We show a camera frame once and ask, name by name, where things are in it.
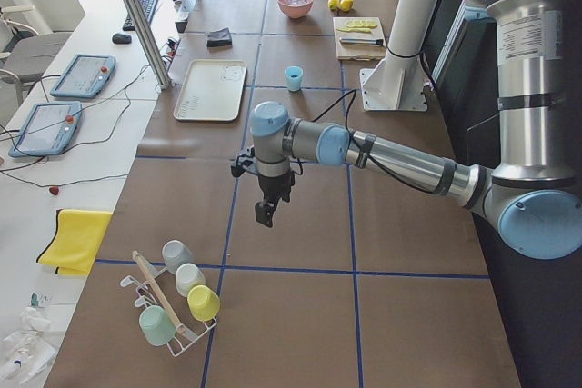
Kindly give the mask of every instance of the pink bowl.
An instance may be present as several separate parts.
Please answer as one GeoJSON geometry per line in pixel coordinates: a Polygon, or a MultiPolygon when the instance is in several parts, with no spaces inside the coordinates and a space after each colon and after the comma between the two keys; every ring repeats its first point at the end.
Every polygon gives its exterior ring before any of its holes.
{"type": "Polygon", "coordinates": [[[314,0],[277,0],[283,14],[291,18],[305,17],[314,0]]]}

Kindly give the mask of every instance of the label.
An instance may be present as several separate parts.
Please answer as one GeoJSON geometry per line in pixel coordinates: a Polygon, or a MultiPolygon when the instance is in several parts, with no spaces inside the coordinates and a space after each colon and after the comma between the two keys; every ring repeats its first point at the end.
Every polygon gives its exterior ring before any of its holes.
{"type": "Polygon", "coordinates": [[[33,293],[30,296],[30,305],[33,308],[46,308],[53,300],[53,295],[50,293],[33,293]]]}
{"type": "Polygon", "coordinates": [[[530,58],[562,58],[561,11],[532,14],[497,26],[497,65],[530,58]]]}

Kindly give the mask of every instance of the keyboard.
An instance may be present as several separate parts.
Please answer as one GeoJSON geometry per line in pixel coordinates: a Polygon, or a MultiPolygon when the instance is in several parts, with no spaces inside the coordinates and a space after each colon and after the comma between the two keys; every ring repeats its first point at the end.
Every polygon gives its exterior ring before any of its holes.
{"type": "MultiPolygon", "coordinates": [[[[144,10],[145,18],[147,19],[148,23],[152,23],[152,19],[154,18],[154,13],[156,12],[156,5],[157,0],[139,0],[139,4],[142,6],[144,10]]],[[[131,20],[129,14],[124,21],[123,25],[124,31],[135,31],[135,25],[131,20]]]]}

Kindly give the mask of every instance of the wooden stick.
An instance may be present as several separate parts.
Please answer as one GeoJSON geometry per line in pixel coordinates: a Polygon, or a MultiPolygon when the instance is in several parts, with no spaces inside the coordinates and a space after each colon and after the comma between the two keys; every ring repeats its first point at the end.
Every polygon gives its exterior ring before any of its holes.
{"type": "Polygon", "coordinates": [[[172,320],[172,323],[174,324],[174,327],[178,330],[179,333],[182,333],[181,331],[184,330],[183,329],[184,326],[182,325],[182,322],[180,322],[180,319],[178,318],[178,316],[174,312],[174,308],[172,308],[172,305],[167,301],[166,296],[164,295],[164,292],[162,291],[160,286],[157,284],[155,277],[152,275],[152,273],[147,268],[147,266],[144,262],[144,257],[137,250],[134,250],[132,252],[131,257],[137,263],[137,266],[144,274],[145,279],[149,282],[150,285],[152,285],[152,290],[154,291],[154,294],[156,295],[157,300],[159,300],[160,304],[162,305],[164,310],[169,315],[170,320],[172,320]]]}

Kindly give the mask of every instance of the white wire mug rack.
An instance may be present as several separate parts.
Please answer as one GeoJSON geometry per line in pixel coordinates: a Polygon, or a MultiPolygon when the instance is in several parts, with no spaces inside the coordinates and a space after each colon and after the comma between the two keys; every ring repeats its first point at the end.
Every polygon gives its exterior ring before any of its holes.
{"type": "Polygon", "coordinates": [[[146,308],[152,305],[160,305],[164,308],[167,314],[172,320],[174,327],[176,328],[176,334],[167,343],[167,348],[169,349],[172,356],[177,357],[192,345],[194,345],[203,336],[209,333],[217,325],[216,318],[208,320],[207,322],[200,322],[203,327],[200,327],[197,332],[195,332],[190,327],[183,324],[172,305],[168,302],[164,292],[156,282],[156,277],[165,272],[167,269],[164,267],[161,270],[156,269],[143,255],[137,251],[133,251],[132,258],[137,263],[137,266],[141,270],[145,277],[145,281],[140,282],[135,279],[134,276],[128,275],[120,281],[120,285],[123,288],[133,285],[135,287],[135,292],[137,293],[137,298],[134,301],[134,306],[136,308],[146,308]]]}

